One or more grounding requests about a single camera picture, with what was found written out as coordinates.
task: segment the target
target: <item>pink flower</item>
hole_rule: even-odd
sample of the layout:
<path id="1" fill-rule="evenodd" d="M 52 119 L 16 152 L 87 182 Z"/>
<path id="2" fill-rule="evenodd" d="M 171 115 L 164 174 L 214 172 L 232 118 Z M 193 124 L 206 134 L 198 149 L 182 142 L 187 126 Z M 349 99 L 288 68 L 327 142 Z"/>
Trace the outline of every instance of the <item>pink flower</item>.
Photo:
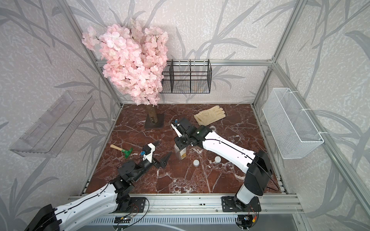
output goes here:
<path id="1" fill-rule="evenodd" d="M 145 28 L 143 33 L 139 22 L 131 24 L 131 30 L 117 24 L 108 26 L 99 39 L 88 27 L 82 43 L 90 50 L 100 43 L 101 57 L 107 60 L 103 74 L 120 92 L 130 94 L 137 105 L 157 105 L 167 65 L 168 34 L 158 27 Z"/>

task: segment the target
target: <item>label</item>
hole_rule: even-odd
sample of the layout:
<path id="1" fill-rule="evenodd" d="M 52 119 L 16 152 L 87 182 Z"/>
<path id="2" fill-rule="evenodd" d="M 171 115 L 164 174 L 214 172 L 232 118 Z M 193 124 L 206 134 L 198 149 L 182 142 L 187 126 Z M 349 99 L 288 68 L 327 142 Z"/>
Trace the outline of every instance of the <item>label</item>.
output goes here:
<path id="1" fill-rule="evenodd" d="M 186 157 L 186 148 L 180 151 L 180 156 L 181 156 L 181 159 L 184 159 Z"/>

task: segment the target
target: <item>green hammer head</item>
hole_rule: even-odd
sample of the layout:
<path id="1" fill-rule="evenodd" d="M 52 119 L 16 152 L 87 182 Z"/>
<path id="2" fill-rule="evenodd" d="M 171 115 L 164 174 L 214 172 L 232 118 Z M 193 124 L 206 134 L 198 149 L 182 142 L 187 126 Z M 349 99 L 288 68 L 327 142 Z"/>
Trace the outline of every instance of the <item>green hammer head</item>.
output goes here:
<path id="1" fill-rule="evenodd" d="M 130 148 L 130 150 L 125 150 L 125 149 L 122 149 L 122 153 L 124 153 L 125 154 L 125 158 L 127 159 L 127 157 L 131 154 L 131 152 L 132 152 L 132 150 L 133 150 L 133 148 Z"/>

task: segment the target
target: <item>white wire basket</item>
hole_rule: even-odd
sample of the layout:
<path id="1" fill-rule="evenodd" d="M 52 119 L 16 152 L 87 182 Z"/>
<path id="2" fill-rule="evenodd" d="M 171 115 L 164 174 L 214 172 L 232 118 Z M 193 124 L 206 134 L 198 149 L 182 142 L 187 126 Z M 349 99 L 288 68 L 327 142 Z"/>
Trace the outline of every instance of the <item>white wire basket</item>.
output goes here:
<path id="1" fill-rule="evenodd" d="M 324 140 L 289 88 L 273 88 L 263 113 L 283 159 L 299 159 Z"/>

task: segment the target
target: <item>wall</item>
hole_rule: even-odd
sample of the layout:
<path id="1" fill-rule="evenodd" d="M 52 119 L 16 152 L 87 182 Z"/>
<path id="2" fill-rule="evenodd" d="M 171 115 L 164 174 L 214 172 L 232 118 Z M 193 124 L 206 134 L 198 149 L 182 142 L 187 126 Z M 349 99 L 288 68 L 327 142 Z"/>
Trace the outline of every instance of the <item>wall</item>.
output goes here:
<path id="1" fill-rule="evenodd" d="M 169 34 L 171 59 L 267 60 L 272 57 L 295 0 L 120 0 L 71 1 L 81 28 L 98 33 L 129 18 L 159 26 Z M 250 103 L 266 67 L 214 67 L 210 94 L 161 94 L 161 103 Z M 121 95 L 123 103 L 132 103 Z"/>
<path id="2" fill-rule="evenodd" d="M 305 6 L 277 62 L 338 147 L 370 186 L 370 1 L 318 1 Z M 297 193 L 313 230 L 370 230 L 370 220 L 322 147 L 302 159 L 283 160 L 257 104 L 285 185 Z"/>
<path id="3" fill-rule="evenodd" d="M 0 229 L 24 230 L 38 209 L 79 195 L 118 113 L 54 1 L 0 2 Z M 9 147 L 65 92 L 90 93 L 91 111 L 56 158 Z"/>

